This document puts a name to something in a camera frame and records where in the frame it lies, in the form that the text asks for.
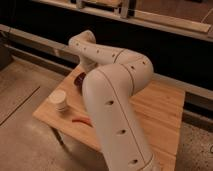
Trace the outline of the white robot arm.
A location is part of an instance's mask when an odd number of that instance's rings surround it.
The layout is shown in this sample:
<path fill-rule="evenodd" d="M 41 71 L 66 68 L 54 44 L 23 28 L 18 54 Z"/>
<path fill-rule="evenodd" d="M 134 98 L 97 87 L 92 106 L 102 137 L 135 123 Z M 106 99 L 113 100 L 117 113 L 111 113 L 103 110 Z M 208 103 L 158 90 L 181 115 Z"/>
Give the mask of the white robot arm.
<path fill-rule="evenodd" d="M 82 95 L 109 171 L 161 171 L 129 98 L 152 79 L 145 55 L 100 45 L 86 30 L 69 40 L 86 72 Z"/>

